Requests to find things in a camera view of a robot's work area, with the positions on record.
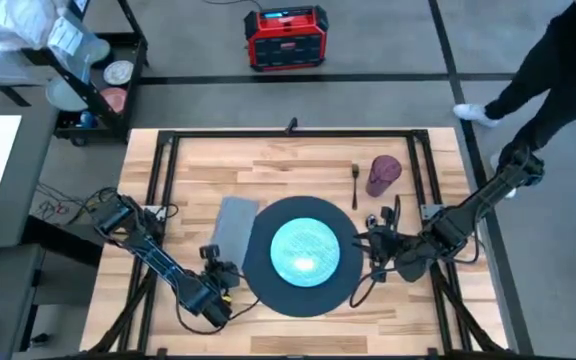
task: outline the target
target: purple cup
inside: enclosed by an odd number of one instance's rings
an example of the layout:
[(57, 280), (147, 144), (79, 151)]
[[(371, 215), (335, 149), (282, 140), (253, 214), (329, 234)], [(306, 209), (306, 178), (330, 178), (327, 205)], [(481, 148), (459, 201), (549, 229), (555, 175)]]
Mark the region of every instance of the purple cup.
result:
[(390, 155), (377, 156), (372, 162), (366, 192), (372, 197), (381, 194), (401, 176), (401, 164)]

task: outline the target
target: light blue plate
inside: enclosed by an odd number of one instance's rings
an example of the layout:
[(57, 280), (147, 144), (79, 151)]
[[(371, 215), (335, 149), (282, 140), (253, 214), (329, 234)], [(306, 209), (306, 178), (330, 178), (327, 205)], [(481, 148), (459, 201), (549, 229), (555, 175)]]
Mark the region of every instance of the light blue plate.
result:
[(328, 280), (339, 265), (339, 253), (335, 233), (311, 218), (285, 223), (270, 245), (270, 259), (279, 276), (299, 287), (313, 287)]

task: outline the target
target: wooden table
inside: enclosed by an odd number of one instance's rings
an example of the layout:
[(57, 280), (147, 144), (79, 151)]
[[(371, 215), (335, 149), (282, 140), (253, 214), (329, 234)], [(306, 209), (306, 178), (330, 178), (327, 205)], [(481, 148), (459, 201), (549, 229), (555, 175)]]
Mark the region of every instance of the wooden table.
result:
[[(157, 130), (134, 130), (121, 174), (119, 191), (144, 202), (152, 165)], [(469, 193), (457, 139), (452, 128), (428, 129), (432, 153), (445, 204), (457, 204)], [(384, 195), (369, 197), (363, 186), (372, 160), (389, 154), (400, 160), (403, 174)], [(165, 177), (164, 160), (160, 186)], [(358, 186), (359, 209), (351, 209), (351, 164), (361, 173)], [(426, 174), (423, 157), (422, 173)], [(430, 198), (428, 179), (423, 178)], [(169, 220), (164, 247), (184, 267), (200, 271), (203, 262), (198, 247), (210, 241), (222, 197), (236, 195), (258, 200), (260, 210), (288, 196), (312, 195), (328, 200), (346, 212), (358, 230), (364, 230), (369, 214), (381, 206), (392, 206), (395, 194), (402, 200), (399, 230), (414, 234), (421, 220), (411, 175), (406, 141), (399, 138), (208, 138), (181, 139), (172, 202), (179, 214)], [(473, 242), (460, 257), (471, 258)], [(127, 294), (132, 256), (106, 246), (99, 267), (82, 349), (95, 344), (121, 311)], [(365, 262), (364, 271), (368, 271)], [(491, 337), (506, 345), (499, 308), (485, 255), (474, 266), (459, 266), (459, 279), (466, 305)], [(232, 292), (235, 312), (255, 300), (245, 284)], [(174, 313), (175, 299), (170, 287), (159, 281), (153, 310), (148, 353), (160, 347), (169, 354), (426, 354), (441, 348), (441, 338), (431, 283), (428, 275), (410, 284), (398, 275), (388, 276), (359, 308), (347, 303), (313, 318), (290, 318), (263, 304), (232, 321), (220, 334), (198, 336), (185, 331)], [(456, 348), (456, 321), (449, 309), (451, 332)], [(182, 317), (194, 328), (209, 330), (203, 318), (182, 310)], [(138, 329), (139, 316), (133, 329)], [(136, 344), (133, 330), (131, 346)]]

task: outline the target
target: gray floor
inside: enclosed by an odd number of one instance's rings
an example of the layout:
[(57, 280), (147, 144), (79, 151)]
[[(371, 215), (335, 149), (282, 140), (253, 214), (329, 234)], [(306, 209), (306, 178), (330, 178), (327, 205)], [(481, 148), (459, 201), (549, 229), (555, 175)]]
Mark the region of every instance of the gray floor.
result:
[[(308, 3), (260, 2), (264, 6)], [(569, 2), (442, 0), (458, 70), (516, 70), (550, 17)], [(199, 0), (130, 3), (151, 43), (152, 69), (146, 75), (250, 74), (241, 23), (252, 9), (250, 4), (220, 7)], [(320, 68), (299, 72), (446, 71), (426, 1), (319, 3), (328, 10), (332, 25), (328, 61)], [(87, 22), (97, 31), (124, 30), (127, 25), (119, 19), (113, 1), (95, 1)], [(486, 102), (504, 85), (464, 82), (463, 89), (468, 101)], [(22, 92), (35, 106), (45, 106), (40, 89)], [(542, 100), (535, 99), (494, 131), (477, 128), (482, 156), (489, 158), (509, 141)], [(280, 126), (297, 116), (304, 126), (459, 128), (450, 113), (453, 104), (447, 82), (158, 85), (140, 89), (133, 125)], [(8, 106), (1, 95), (0, 106)], [(118, 145), (73, 148), (66, 141), (54, 140), (42, 180), (72, 195), (85, 196), (117, 183), (124, 151)], [(498, 216), (536, 352), (576, 357), (576, 123), (563, 130), (541, 155), (547, 162), (547, 177), (540, 186), (523, 189), (518, 198), (501, 204)], [(77, 169), (77, 175), (66, 176), (66, 169)], [(69, 312), (48, 309), (44, 313), (50, 319)], [(61, 324), (57, 320), (46, 323)]]

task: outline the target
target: black wheel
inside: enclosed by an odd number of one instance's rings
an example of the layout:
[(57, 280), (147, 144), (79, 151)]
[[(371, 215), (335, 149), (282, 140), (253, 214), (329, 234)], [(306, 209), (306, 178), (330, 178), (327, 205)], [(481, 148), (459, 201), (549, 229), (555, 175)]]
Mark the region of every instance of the black wheel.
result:
[(75, 147), (82, 147), (88, 145), (88, 139), (72, 137), (70, 143)]

